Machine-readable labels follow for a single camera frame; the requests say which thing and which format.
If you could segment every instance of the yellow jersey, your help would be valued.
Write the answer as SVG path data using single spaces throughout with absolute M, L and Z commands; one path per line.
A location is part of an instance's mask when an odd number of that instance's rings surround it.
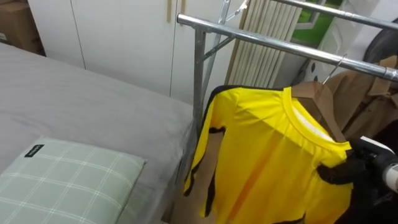
M 217 88 L 185 182 L 189 194 L 209 130 L 224 131 L 213 180 L 201 211 L 219 224 L 334 223 L 350 205 L 352 184 L 333 185 L 317 173 L 347 159 L 348 142 L 332 140 L 291 88 Z

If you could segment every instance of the shirt collar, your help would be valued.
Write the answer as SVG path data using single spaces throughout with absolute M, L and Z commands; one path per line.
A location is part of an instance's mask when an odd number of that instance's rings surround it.
M 398 93 L 390 94 L 390 88 L 395 88 L 396 85 L 392 85 L 390 81 L 381 78 L 375 78 L 371 89 L 368 92 L 368 96 L 385 96 L 392 100 L 392 103 L 398 108 Z

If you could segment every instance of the pillow label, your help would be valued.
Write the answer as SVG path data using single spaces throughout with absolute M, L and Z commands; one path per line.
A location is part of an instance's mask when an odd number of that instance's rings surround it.
M 44 145 L 35 145 L 33 148 L 25 155 L 25 157 L 33 157 Z

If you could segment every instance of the wooden hanger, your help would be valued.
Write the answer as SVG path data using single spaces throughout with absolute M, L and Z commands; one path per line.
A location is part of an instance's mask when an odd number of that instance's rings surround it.
M 315 120 L 323 121 L 323 127 L 336 142 L 346 141 L 335 121 L 333 95 L 327 86 L 319 82 L 300 83 L 292 87 L 292 96 L 299 100 Z

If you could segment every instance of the shirt sleeve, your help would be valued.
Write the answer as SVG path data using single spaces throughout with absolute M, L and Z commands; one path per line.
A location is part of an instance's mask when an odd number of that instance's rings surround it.
M 236 86 L 219 86 L 211 93 L 201 134 L 195 151 L 190 172 L 185 181 L 184 194 L 189 195 L 196 178 L 196 172 L 205 155 L 209 131 L 225 131 L 233 118 L 238 102 L 240 88 Z

